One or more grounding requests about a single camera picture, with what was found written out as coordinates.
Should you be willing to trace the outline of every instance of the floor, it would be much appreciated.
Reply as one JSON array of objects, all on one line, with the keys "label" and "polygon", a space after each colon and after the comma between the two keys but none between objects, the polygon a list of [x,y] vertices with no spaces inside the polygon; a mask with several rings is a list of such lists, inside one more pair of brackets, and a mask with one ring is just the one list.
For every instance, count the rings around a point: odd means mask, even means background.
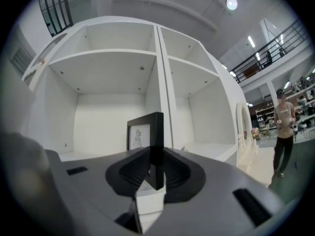
[{"label": "floor", "polygon": [[273,190],[287,204],[303,194],[314,169],[315,139],[296,143],[284,172],[284,178],[279,178],[279,172],[276,172],[272,177],[269,189]]}]

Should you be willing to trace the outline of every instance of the column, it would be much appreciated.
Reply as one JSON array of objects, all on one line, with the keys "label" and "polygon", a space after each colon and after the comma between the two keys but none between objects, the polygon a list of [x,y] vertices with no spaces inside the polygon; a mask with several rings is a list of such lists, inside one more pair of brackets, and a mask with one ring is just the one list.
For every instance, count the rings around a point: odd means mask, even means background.
[{"label": "column", "polygon": [[268,86],[268,89],[269,89],[270,94],[271,94],[272,102],[273,102],[274,106],[276,107],[278,104],[278,99],[277,99],[275,87],[271,81],[267,82],[267,86]]}]

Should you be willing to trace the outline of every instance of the black metal railing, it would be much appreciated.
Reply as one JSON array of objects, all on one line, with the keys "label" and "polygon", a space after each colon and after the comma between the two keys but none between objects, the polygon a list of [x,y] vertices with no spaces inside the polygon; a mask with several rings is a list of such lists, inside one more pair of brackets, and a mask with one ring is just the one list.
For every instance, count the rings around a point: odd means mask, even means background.
[{"label": "black metal railing", "polygon": [[68,0],[38,1],[47,28],[52,36],[73,26]]},{"label": "black metal railing", "polygon": [[307,39],[307,32],[299,20],[294,21],[269,43],[230,71],[238,83],[270,66]]}]

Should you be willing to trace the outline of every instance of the light fixture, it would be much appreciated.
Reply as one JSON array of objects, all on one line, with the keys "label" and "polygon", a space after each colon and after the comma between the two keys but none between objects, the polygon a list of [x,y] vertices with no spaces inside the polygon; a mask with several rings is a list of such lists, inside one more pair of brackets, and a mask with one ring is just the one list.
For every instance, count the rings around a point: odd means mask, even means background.
[{"label": "light fixture", "polygon": [[232,75],[234,78],[236,77],[236,74],[230,71],[230,75]]},{"label": "light fixture", "polygon": [[289,86],[289,84],[290,84],[290,81],[288,81],[288,82],[285,84],[284,89],[287,89],[287,87]]},{"label": "light fixture", "polygon": [[230,10],[235,10],[237,8],[237,0],[226,0],[226,6]]},{"label": "light fixture", "polygon": [[256,57],[257,57],[257,59],[258,59],[258,61],[259,61],[259,60],[260,60],[260,56],[259,56],[258,53],[256,53]]},{"label": "light fixture", "polygon": [[248,40],[250,41],[252,47],[255,47],[254,41],[252,40],[251,36],[248,36]]}]

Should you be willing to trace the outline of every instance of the black picture frame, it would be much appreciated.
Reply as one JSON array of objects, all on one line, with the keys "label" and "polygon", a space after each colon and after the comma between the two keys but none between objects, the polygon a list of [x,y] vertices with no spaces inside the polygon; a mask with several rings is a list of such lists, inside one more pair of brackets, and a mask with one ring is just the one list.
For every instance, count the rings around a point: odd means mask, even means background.
[{"label": "black picture frame", "polygon": [[164,114],[155,112],[127,122],[127,150],[129,150],[130,128],[144,124],[150,125],[150,147],[164,147]]}]

